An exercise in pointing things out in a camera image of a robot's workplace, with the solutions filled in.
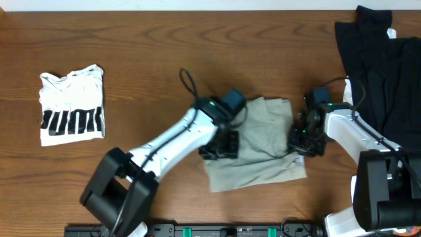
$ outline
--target black cable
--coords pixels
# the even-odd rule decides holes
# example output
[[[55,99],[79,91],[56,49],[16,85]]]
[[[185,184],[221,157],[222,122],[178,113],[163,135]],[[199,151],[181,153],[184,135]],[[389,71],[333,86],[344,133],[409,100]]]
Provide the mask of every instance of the black cable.
[[[322,87],[325,87],[325,86],[327,86],[328,84],[331,84],[332,82],[336,82],[336,81],[338,81],[338,80],[345,80],[345,79],[349,79],[349,78],[348,78],[348,77],[337,77],[337,78],[334,78],[334,79],[332,79],[332,80],[329,80],[329,81],[325,82],[325,83],[322,85]]]
[[[287,237],[292,237],[292,236],[290,236],[285,230],[284,230],[284,226],[285,226],[285,223],[286,222],[288,222],[288,220],[297,220],[297,221],[299,221],[300,222],[300,224],[303,226],[303,228],[305,229],[305,231],[307,231],[311,236],[312,236],[312,234],[311,234],[311,232],[308,230],[308,228],[301,222],[301,220],[300,219],[298,219],[297,217],[288,217],[288,218],[286,218],[283,222],[282,222],[282,224],[281,224],[281,231],[283,231],[284,232],[284,234],[287,236]]]
[[[237,123],[237,124],[232,124],[230,125],[230,128],[239,128],[240,126],[242,126],[244,124],[244,122],[247,120],[247,117],[249,116],[249,108],[247,105],[244,105],[244,109],[245,109],[245,114],[244,114],[244,118],[241,122]]]
[[[189,78],[189,81],[191,83],[191,87],[193,89],[191,89],[187,84],[186,84],[186,80],[183,77],[183,74],[186,74],[187,77]],[[178,75],[180,77],[180,80],[182,81],[184,87],[187,89],[188,92],[190,92],[194,98],[195,98],[195,104],[197,104],[198,100],[199,100],[199,95],[197,93],[197,88],[195,85],[195,82],[193,80],[193,78],[191,77],[189,71],[187,71],[187,69],[185,68],[181,68],[180,71],[178,72]],[[132,196],[133,196],[133,190],[134,190],[134,186],[136,184],[136,182],[139,180],[140,178],[140,174],[142,173],[141,170],[145,167],[145,165],[152,160],[153,156],[164,146],[166,146],[168,143],[170,143],[172,140],[174,140],[175,138],[177,138],[179,135],[181,135],[183,132],[189,130],[191,128],[191,125],[193,125],[193,123],[195,122],[195,119],[197,117],[197,109],[195,110],[195,113],[193,115],[193,118],[190,120],[190,122],[187,124],[186,127],[184,127],[182,130],[180,130],[177,134],[173,135],[172,137],[170,137],[169,139],[167,139],[167,141],[163,142],[161,145],[159,145],[158,147],[156,147],[153,151],[150,152],[150,154],[148,154],[148,156],[146,157],[146,159],[144,160],[144,162],[141,164],[140,167],[137,168],[137,172],[136,175],[134,176],[132,183],[129,186],[129,190],[127,191],[127,195],[126,198],[123,201],[123,204],[121,205],[120,210],[118,211],[118,215],[117,215],[117,219],[114,222],[114,226],[112,227],[112,230],[110,231],[109,237],[113,237],[118,225],[120,224],[121,221],[121,217],[122,214],[127,206],[127,203],[129,203],[129,201],[131,200]]]
[[[326,82],[323,86],[326,86],[332,82],[338,81],[338,80],[344,80],[344,79],[348,79],[348,78],[334,78],[328,82]],[[388,143],[386,143],[384,140],[384,137],[377,137],[377,135],[375,135],[372,131],[370,131],[367,127],[365,127],[359,120],[358,120],[358,116],[355,116],[355,112],[357,111],[358,107],[360,107],[360,105],[362,104],[362,102],[365,100],[366,98],[366,89],[364,87],[364,84],[359,81],[359,80],[354,80],[354,82],[357,82],[358,85],[361,87],[362,90],[362,96],[360,101],[357,103],[357,105],[355,105],[353,107],[352,113],[351,113],[351,117],[353,118],[353,120],[355,121],[355,123],[362,128],[366,133],[368,133],[370,136],[372,136],[375,140],[377,140],[377,142],[379,144],[384,145],[386,148],[388,148],[388,150],[390,150],[390,152],[393,154],[393,156],[395,156],[398,160],[400,160],[400,162],[402,162],[402,166],[409,172],[409,174],[415,179],[415,181],[417,182],[417,185],[419,188],[421,188],[421,179],[418,177],[418,175],[415,173],[414,169],[409,166],[409,164],[407,163],[407,161],[405,160],[405,158],[400,154],[398,151],[395,150],[395,148],[393,148],[391,145],[389,145]]]

